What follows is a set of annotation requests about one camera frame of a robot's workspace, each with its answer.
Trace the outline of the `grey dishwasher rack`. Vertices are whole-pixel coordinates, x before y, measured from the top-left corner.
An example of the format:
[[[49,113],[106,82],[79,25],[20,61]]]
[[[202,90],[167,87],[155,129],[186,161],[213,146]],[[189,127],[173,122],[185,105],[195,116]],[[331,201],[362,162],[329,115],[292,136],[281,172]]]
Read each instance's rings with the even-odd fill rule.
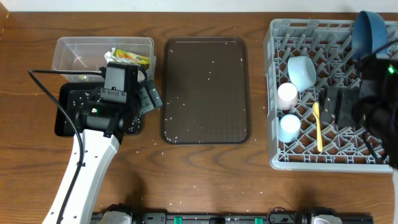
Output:
[[[274,19],[263,41],[267,80],[267,138],[269,164],[275,170],[325,172],[391,173],[388,161],[378,162],[367,150],[363,128],[339,128],[334,121],[322,122],[323,151],[318,152],[316,122],[312,105],[329,87],[359,88],[355,74],[351,39],[353,21]],[[314,64],[315,86],[298,94],[297,104],[288,111],[278,108],[277,89],[289,82],[289,58],[307,56]],[[279,140],[279,121],[296,115],[301,122],[294,142]]]

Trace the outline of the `white tissue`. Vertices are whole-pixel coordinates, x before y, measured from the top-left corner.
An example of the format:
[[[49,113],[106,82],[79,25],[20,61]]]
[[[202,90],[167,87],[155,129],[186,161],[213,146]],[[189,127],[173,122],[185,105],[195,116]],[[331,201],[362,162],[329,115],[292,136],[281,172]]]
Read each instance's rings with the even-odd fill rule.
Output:
[[[106,52],[105,55],[105,60],[109,63],[109,62],[121,62],[121,63],[126,63],[126,64],[130,64],[130,65],[138,65],[138,63],[133,62],[131,60],[128,59],[124,59],[124,58],[117,58],[115,56],[113,56],[111,54],[111,52]],[[137,76],[137,81],[138,82],[142,82],[145,79],[145,76],[142,72],[138,72],[138,76]]]

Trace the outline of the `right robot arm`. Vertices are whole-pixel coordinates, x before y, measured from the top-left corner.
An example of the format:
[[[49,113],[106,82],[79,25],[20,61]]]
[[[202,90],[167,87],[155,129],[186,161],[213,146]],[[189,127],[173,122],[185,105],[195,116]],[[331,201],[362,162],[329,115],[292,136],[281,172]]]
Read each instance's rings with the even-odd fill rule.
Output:
[[[362,140],[375,158],[388,160],[394,185],[397,223],[397,61],[387,55],[367,55],[356,62],[359,88],[330,87],[320,100],[320,121],[364,128]]]

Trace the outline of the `light blue rice bowl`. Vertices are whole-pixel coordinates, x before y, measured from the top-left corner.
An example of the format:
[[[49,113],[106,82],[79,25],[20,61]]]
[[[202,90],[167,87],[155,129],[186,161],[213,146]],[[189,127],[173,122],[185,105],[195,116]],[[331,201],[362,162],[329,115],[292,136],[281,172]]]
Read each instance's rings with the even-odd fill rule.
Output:
[[[317,80],[314,64],[307,56],[289,58],[287,69],[290,81],[296,86],[298,92],[311,88]]]

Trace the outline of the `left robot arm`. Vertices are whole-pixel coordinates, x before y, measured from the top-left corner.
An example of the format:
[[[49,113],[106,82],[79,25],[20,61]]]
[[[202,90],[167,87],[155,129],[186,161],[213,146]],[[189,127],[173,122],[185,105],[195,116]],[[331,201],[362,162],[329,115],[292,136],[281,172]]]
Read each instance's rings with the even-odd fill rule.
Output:
[[[44,223],[89,223],[104,175],[134,118],[162,106],[155,84],[139,65],[101,68],[104,85],[90,90],[75,116],[67,169]]]

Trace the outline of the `yellow green snack wrapper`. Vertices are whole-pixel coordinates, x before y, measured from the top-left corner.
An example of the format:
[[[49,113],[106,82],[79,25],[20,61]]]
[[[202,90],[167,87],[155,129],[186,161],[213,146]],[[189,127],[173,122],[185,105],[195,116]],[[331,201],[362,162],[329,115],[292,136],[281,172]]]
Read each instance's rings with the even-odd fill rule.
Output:
[[[150,65],[150,58],[122,49],[114,49],[111,54],[116,60],[138,65]]]

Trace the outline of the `light blue cup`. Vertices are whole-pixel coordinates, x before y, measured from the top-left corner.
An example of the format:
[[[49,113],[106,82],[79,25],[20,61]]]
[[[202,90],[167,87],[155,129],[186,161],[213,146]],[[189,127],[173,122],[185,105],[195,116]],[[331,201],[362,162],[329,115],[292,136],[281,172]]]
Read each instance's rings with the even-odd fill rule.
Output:
[[[294,114],[287,114],[279,121],[279,140],[290,143],[297,140],[301,128],[300,119]]]

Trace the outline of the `dark blue plate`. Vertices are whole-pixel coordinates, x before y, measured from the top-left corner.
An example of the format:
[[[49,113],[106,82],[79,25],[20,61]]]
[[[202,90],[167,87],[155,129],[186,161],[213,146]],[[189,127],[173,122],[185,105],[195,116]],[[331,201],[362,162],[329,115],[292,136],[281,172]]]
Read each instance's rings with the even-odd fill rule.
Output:
[[[353,26],[351,48],[353,60],[360,60],[388,43],[384,19],[375,12],[361,11]]]

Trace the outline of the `black rectangular tray bin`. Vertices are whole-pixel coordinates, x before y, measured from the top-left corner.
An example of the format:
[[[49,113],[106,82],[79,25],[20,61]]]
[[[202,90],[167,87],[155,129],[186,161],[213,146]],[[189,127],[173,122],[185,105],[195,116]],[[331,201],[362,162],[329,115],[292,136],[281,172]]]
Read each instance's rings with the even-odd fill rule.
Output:
[[[100,100],[101,89],[104,82],[76,82],[66,83],[60,88],[58,102],[63,106],[67,115],[73,122],[81,106],[88,100]],[[54,132],[57,136],[70,137],[75,134],[71,124],[60,109],[57,110]]]

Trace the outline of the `yellow plastic spoon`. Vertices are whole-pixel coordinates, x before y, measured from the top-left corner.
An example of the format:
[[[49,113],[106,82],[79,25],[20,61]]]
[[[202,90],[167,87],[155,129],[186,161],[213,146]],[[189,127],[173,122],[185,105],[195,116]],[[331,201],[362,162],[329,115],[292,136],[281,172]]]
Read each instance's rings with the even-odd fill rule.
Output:
[[[318,102],[313,103],[312,113],[315,117],[316,129],[317,129],[317,149],[318,149],[318,152],[322,152],[323,151],[323,143],[322,143],[322,132],[321,132],[321,127],[320,127],[320,108],[319,108]]]

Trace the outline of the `clear plastic waste bin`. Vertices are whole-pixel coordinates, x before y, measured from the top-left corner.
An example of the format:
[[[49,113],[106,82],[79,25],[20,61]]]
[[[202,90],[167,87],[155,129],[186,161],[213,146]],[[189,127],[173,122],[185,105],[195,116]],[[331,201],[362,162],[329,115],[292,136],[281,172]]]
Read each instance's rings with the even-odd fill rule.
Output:
[[[156,57],[150,37],[61,37],[56,44],[52,69],[98,72],[107,66],[105,55],[116,49],[149,57],[146,72],[148,79],[154,79]]]

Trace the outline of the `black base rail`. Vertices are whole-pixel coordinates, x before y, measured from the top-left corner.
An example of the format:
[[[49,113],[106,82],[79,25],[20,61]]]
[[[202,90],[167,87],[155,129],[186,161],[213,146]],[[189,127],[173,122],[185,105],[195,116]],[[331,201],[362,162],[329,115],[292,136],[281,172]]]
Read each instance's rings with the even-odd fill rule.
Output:
[[[331,208],[314,207],[300,213],[275,207],[267,214],[215,214],[134,212],[124,204],[109,206],[103,213],[94,213],[90,223],[126,224],[373,224],[374,219],[365,214],[339,214]]]

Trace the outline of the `brown serving tray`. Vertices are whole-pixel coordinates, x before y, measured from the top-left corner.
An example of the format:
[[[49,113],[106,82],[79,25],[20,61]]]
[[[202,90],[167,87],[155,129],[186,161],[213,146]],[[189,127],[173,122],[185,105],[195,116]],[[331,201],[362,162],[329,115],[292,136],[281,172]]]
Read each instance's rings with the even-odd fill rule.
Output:
[[[165,46],[162,137],[169,144],[241,144],[251,135],[246,44],[174,37]]]

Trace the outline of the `pink cup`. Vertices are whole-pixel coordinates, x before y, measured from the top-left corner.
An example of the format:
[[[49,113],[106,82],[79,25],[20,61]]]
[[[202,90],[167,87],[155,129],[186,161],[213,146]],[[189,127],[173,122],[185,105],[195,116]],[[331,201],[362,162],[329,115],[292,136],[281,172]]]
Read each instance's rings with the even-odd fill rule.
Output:
[[[278,108],[281,110],[290,110],[298,102],[298,91],[294,84],[283,83],[277,89]]]

